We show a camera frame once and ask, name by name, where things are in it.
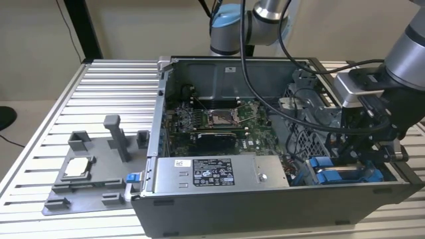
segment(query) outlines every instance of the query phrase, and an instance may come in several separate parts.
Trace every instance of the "barcode sticker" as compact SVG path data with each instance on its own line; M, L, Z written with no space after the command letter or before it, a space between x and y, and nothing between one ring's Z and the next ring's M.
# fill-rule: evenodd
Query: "barcode sticker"
M174 167L190 167L192 160L186 159L176 159L174 160Z

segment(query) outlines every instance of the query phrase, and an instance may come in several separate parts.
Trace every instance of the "blue latch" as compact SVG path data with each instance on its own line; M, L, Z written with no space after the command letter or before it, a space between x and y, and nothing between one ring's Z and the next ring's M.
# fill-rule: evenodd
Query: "blue latch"
M212 27L225 27L240 20L240 4L224 4L212 20Z
M336 170L322 171L317 173L316 176L320 184L326 184L342 180L341 175Z
M332 167L333 166L332 160L326 156L312 157L309 159L309 161L310 161L310 165L313 168L317 166L321 166L321 167Z
M131 173L125 178L127 183L139 183L140 182L140 173Z

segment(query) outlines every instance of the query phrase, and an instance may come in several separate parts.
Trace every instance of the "black cable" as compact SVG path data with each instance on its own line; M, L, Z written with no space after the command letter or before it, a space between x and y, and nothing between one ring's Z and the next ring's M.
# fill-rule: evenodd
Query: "black cable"
M208 5L205 3L205 0L198 0L198 2L201 4L201 6L202 6L202 9L205 11L206 16L210 18L212 17L212 13L210 13L210 10L208 9Z
M213 1L212 17L210 17L210 35L212 35L213 19L214 19L214 16L216 16L216 14L217 14L217 12L220 10L221 4L222 4L222 0L214 0Z
M249 80L249 76L248 76L248 70L246 70L246 55L245 55L245 16L244 16L244 11L245 11L245 0L240 1L240 36L238 36L238 44L240 44L240 62L241 62L241 69L242 69L242 75L244 75L244 80L246 83L246 86L252 92L252 94L257 97L257 99L260 100L260 102L272 110L274 111L285 120L297 123L300 125L302 125L305 128L309 129L314 129L318 131L324 131L324 132L333 132L333 133L342 133L342 134L370 134L374 133L377 131L381 131L382 129L385 129L389 125L390 125L390 121L388 119L388 117L384 117L382 122L377 125L373 126L370 128L334 128L334 127L328 127L328 126L322 126L306 121L302 121L297 118L294 118L293 116L285 114L282 111L280 111L277 108L274 108L266 101L265 99L261 97L261 95L257 93L257 91L254 90L254 88L252 87L250 84L250 80Z
M304 88L298 88L298 89L294 91L293 96L296 96L296 94L298 93L298 91L302 91L302 90L313 91L314 93L317 93L317 91L316 91L313 88L306 88L306 87L304 87Z
M64 22L65 22L65 25L67 25L67 28L68 28L69 38L71 38L71 42L72 42L72 46L73 46L75 52L76 52L77 55L79 55L80 63L83 63L83 60L81 60L81 56L80 56L77 47L75 46L75 42L73 42L73 38L72 38L72 33L71 33L71 28L69 28L69 25L68 25L68 23L67 23L64 13L61 12L61 8L60 8L60 5L59 5L57 0L56 0L56 4L57 4L59 11L60 11L61 19L64 19Z
M298 115L298 107L297 107L297 102L296 102L296 94L298 93L300 90L312 90L312 91L314 91L312 88L300 88L298 90L296 90L296 92L294 92L293 94L290 94L290 96L289 96L289 102L290 102L290 99L293 99L293 109L294 109L294 114L293 114L293 116L294 116L294 117L298 117L298 116L297 116L297 115ZM292 125L289 126L289 136L288 136L286 142L285 142L285 150L286 150L286 153L288 153L293 158L296 158L298 161L302 161L301 158L297 157L297 155L298 155L300 153L302 153L302 152L306 150L306 148L305 148L304 150L301 150L300 152L297 152L297 145L298 145L298 140L300 140L298 137L300 137L301 133L305 131L305 129L304 129L301 132L298 132L298 135L297 135L297 138L296 138L296 141L294 141L293 153L292 153L290 150L289 150L289 141L290 141L292 135L293 135L293 133L294 133L294 127L296 127L296 123L292 123Z
M11 144L15 144L15 145L19 146L19 147L25 148L24 145L19 144L19 143L15 143L13 141L8 140L1 134L0 134L0 138L3 138L3 139L5 140L5 142L8 142L8 143L11 143Z
M284 22L284 16L285 16L285 13L288 11L288 7L289 7L289 4L290 4L292 0L288 0L286 2L286 5L284 7L284 10L281 12L281 16L280 16L280 20L278 20L278 28L277 28L277 39L278 39L278 44L280 44L280 47L281 47L281 50L284 51L288 59L290 60L290 62L302 70L305 70L306 72L312 73L312 74L317 74L317 75L324 75L324 74L330 74L330 73L336 73L338 71L342 71L342 70L346 70L346 69L350 69L356 66L361 66L361 65L365 65L365 64L370 64L370 63L382 63L384 60L382 59L372 59L372 60L366 60L366 61L360 61L360 62L356 62L353 64L349 64L344 67L340 67L340 68L336 68L333 70L329 70L329 71L313 71L309 67L305 67L302 66L294 59L293 57L290 56L288 50L286 50L286 47L285 47L285 44L284 44L284 40L281 38L281 28L282 28L282 22Z

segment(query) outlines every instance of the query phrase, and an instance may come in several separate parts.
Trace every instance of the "black metal frame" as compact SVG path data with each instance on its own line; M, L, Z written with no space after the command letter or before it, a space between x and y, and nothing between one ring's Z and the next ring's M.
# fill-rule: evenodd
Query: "black metal frame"
M85 0L64 0L64 3L85 56L83 62L91 62L93 59L103 59L104 57Z

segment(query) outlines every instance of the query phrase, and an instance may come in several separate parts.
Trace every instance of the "blue drive bracket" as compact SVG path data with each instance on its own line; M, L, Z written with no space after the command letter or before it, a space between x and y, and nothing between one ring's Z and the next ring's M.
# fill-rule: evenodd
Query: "blue drive bracket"
M325 156L318 156L318 157L312 157L309 159L309 165L314 169L318 167L333 167L334 164L330 160L329 157ZM372 183L372 182L382 182L384 181L384 176L381 171L374 167L373 163L370 161L366 162L366 169L358 171L360 177L353 179L346 179L342 177L340 172L337 170L325 170L318 173L316 173L316 180L313 179L312 184L344 184L344 183Z

